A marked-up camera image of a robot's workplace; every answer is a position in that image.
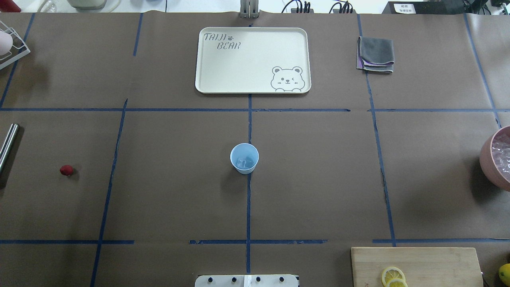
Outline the red strawberry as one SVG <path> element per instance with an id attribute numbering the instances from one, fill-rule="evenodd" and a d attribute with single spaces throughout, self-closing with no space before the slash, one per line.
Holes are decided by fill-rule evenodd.
<path id="1" fill-rule="evenodd" d="M 74 174 L 74 168 L 71 165 L 62 165 L 59 171 L 64 176 L 71 176 Z"/>

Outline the light blue cup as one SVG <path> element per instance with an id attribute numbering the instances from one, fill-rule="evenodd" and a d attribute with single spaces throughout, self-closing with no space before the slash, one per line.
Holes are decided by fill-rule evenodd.
<path id="1" fill-rule="evenodd" d="M 247 175 L 253 172 L 260 156 L 255 146 L 244 142 L 233 147 L 229 158 L 239 173 Z"/>

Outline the pink bowl with ice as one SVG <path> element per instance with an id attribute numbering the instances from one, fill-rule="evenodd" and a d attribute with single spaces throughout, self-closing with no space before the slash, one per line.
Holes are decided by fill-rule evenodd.
<path id="1" fill-rule="evenodd" d="M 479 162 L 483 174 L 500 189 L 510 191 L 509 130 L 506 126 L 494 133 L 483 145 Z"/>

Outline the white cup rack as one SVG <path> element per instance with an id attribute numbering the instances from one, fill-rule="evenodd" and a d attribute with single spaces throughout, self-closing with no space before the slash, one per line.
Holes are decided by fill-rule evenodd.
<path id="1" fill-rule="evenodd" d="M 8 32 L 12 35 L 13 45 L 9 53 L 0 56 L 0 69 L 5 69 L 6 67 L 14 64 L 22 57 L 27 56 L 31 53 L 31 50 L 24 42 L 24 40 L 20 37 L 20 35 L 13 29 L 12 27 L 8 27 L 4 22 L 0 21 L 1 30 Z"/>

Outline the pink cup on rack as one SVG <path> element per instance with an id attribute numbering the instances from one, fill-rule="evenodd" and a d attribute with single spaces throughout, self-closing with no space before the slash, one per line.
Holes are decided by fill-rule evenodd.
<path id="1" fill-rule="evenodd" d="M 0 55 L 5 55 L 10 52 L 13 45 L 12 35 L 5 31 L 0 31 Z"/>

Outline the cream bear tray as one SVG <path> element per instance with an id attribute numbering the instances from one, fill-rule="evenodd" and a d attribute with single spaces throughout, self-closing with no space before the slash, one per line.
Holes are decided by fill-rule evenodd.
<path id="1" fill-rule="evenodd" d="M 303 94 L 312 86 L 301 28 L 206 27 L 199 33 L 195 87 L 204 94 Z"/>

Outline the grey folded cloth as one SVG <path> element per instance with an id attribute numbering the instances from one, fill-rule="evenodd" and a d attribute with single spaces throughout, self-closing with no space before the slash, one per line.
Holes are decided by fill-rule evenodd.
<path id="1" fill-rule="evenodd" d="M 376 73 L 393 73 L 395 55 L 391 39 L 359 36 L 356 69 Z"/>

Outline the lemon slices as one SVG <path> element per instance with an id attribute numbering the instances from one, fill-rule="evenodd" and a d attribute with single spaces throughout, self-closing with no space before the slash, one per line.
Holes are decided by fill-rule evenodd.
<path id="1" fill-rule="evenodd" d="M 406 276 L 401 269 L 389 266 L 381 273 L 383 287 L 408 287 Z"/>

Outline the wooden cutting board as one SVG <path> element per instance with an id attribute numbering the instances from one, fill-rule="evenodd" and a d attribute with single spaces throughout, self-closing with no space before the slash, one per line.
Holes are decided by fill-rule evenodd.
<path id="1" fill-rule="evenodd" d="M 382 287 L 387 267 L 399 268 L 410 287 L 482 287 L 475 248 L 352 247 L 355 287 Z"/>

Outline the metal muddler stick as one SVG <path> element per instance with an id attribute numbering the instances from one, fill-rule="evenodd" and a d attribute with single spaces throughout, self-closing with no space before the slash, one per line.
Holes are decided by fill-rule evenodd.
<path id="1" fill-rule="evenodd" d="M 2 144 L 2 147 L 1 147 L 1 153 L 0 153 L 0 173 L 2 173 L 4 167 L 5 167 L 5 164 L 6 164 L 6 161 L 7 161 L 7 158 L 8 158 L 8 155 L 10 153 L 10 150 L 12 148 L 12 145 L 15 141 L 15 138 L 18 134 L 18 129 L 20 128 L 20 126 L 17 124 L 17 123 L 12 123 L 8 132 L 7 132 L 7 135 L 5 137 L 5 140 Z"/>

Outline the yellow lemon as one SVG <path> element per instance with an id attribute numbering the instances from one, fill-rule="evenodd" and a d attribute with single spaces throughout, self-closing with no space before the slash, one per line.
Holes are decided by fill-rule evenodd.
<path id="1" fill-rule="evenodd" d="M 510 264 L 506 263 L 499 267 L 498 276 L 500 281 L 507 287 L 510 287 Z"/>

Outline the aluminium frame post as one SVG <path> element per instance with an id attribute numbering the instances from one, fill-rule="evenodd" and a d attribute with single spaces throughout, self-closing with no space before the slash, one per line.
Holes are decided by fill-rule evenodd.
<path id="1" fill-rule="evenodd" d="M 260 9 L 258 0 L 240 0 L 240 18 L 259 18 Z"/>

